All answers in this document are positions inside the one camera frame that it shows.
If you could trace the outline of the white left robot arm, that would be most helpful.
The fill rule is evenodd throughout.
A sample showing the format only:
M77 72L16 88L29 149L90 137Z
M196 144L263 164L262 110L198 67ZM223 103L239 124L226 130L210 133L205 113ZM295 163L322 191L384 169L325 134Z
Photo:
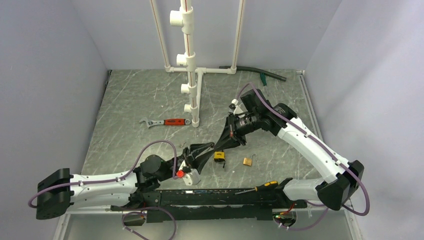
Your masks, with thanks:
M37 193L28 202L36 209L36 219L49 220L67 210L112 205L137 210L146 205L144 193L160 187L170 179L183 179L186 185L200 182L200 173L213 154L213 142L195 143L169 160L149 155L127 171L102 175L71 174L60 168L40 181Z

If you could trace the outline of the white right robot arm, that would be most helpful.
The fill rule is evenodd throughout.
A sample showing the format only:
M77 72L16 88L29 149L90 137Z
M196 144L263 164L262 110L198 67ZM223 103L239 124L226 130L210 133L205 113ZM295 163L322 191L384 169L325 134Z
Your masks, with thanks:
M263 130L294 147L320 174L316 179L283 181L281 190L275 194L280 207L305 200L319 201L338 211L360 188L363 164L335 153L286 104L271 106L261 90L253 88L234 99L229 109L222 134L214 146L216 151L244 146L246 135Z

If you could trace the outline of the yellow black padlock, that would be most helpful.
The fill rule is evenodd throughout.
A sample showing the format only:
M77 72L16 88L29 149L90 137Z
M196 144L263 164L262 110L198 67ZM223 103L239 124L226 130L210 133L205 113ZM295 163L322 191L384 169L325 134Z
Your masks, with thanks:
M225 168L226 155L224 151L215 151L213 155L213 160L215 163L221 164L223 169Z

